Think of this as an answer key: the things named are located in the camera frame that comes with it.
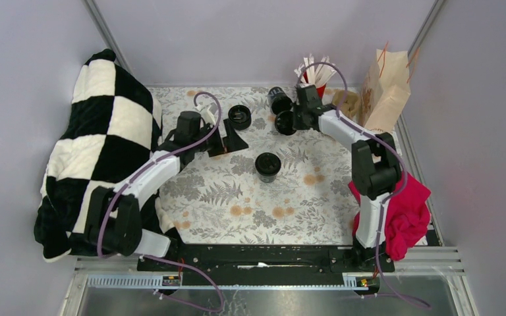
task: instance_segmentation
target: red fabric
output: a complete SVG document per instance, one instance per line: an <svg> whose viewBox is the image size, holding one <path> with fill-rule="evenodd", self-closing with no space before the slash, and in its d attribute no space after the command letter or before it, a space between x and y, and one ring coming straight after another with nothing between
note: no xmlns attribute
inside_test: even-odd
<svg viewBox="0 0 506 316"><path fill-rule="evenodd" d="M397 183L396 190L402 184L402 180ZM360 193L354 187L354 182L350 182L348 187L360 204ZM430 194L431 191L428 188L408 174L406 188L389 202L385 220L385 241L387 242L385 252L392 260L403 259L408 249L414 247L426 235L430 223L430 211L426 206L426 200ZM352 236L356 236L359 222L360 213L358 212L354 218Z"/></svg>

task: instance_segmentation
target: red cup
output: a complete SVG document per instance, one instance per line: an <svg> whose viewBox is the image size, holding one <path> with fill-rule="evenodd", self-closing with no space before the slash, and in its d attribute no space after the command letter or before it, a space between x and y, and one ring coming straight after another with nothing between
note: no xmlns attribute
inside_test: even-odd
<svg viewBox="0 0 506 316"><path fill-rule="evenodd" d="M307 81L307 73L304 73L304 79L306 80L306 82L308 82L308 81ZM326 85L326 84L324 84L322 87L318 87L318 88L317 88L317 94L319 95L319 97L320 97L321 99L323 99L323 94L325 94L325 88L326 88L326 87L327 87L327 85Z"/></svg>

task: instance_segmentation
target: table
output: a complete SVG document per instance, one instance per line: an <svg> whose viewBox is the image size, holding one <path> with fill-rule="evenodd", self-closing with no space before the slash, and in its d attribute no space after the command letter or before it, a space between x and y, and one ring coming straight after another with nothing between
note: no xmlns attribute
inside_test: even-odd
<svg viewBox="0 0 506 316"><path fill-rule="evenodd" d="M163 107L164 135L175 128L181 111L193 109L193 97L201 90L218 97L226 116L237 104L252 113L251 126L238 132L249 149L213 158L197 154L161 187L163 210L186 243L352 244L359 207L347 186L350 151L314 130L292 136L276 132L269 88L149 88ZM295 99L292 87L282 88ZM334 92L326 89L323 101L330 102ZM199 102L213 103L206 96ZM283 164L269 184L259 180L254 168L255 158L267 151Z"/></svg>

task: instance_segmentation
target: gray floor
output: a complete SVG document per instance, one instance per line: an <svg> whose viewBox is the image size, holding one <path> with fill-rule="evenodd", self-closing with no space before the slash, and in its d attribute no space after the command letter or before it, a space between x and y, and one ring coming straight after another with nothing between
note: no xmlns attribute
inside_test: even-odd
<svg viewBox="0 0 506 316"><path fill-rule="evenodd" d="M240 290L224 291L225 309L220 315L456 315L451 293L439 277L403 277L388 280L403 294L429 302L433 309L422 311L397 298L360 300L350 291ZM174 294L203 306L215 307L214 291L181 290ZM89 288L81 315L209 315L167 300L158 300L150 290Z"/></svg>

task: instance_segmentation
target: small brown paper bag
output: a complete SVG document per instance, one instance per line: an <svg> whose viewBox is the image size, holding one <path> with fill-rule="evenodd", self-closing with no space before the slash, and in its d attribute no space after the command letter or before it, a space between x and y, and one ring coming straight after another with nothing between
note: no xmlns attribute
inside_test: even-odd
<svg viewBox="0 0 506 316"><path fill-rule="evenodd" d="M372 132L391 132L410 97L410 63L420 52L418 48L408 61L408 52L378 49L376 59L362 86L362 110L359 124Z"/></svg>
<svg viewBox="0 0 506 316"><path fill-rule="evenodd" d="M333 96L333 105L338 106L339 102L344 97L344 90L339 90L335 95ZM347 118L353 120L357 119L358 115L360 113L361 108L361 99L360 96L352 91L346 92L346 101L341 105L341 112L344 114Z"/></svg>

